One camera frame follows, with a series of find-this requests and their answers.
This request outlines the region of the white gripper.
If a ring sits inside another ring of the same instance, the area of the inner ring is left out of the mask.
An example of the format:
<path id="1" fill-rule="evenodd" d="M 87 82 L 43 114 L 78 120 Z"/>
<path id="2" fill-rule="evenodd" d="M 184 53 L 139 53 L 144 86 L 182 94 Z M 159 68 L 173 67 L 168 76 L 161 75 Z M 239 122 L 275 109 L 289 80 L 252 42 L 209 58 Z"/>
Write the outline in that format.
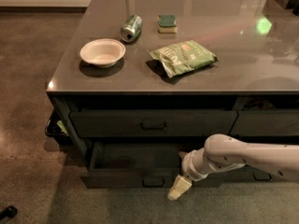
<path id="1" fill-rule="evenodd" d="M 203 148 L 191 152 L 180 151 L 178 155 L 181 159 L 181 171 L 185 177 L 181 175 L 176 177 L 167 195 L 170 201 L 177 200 L 189 190 L 192 186 L 192 181 L 203 180 L 213 173 L 210 161 Z"/>

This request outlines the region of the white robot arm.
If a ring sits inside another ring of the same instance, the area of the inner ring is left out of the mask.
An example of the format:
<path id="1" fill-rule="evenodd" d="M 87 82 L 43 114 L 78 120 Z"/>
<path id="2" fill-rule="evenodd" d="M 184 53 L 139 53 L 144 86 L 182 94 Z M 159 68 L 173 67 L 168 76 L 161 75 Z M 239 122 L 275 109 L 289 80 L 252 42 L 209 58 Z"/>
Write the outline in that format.
<path id="1" fill-rule="evenodd" d="M 213 134 L 202 148 L 188 153 L 180 151 L 179 156 L 181 174 L 168 192 L 171 201 L 188 191 L 193 182 L 245 165 L 299 182 L 299 146 L 296 145 L 247 143 L 225 134 Z"/>

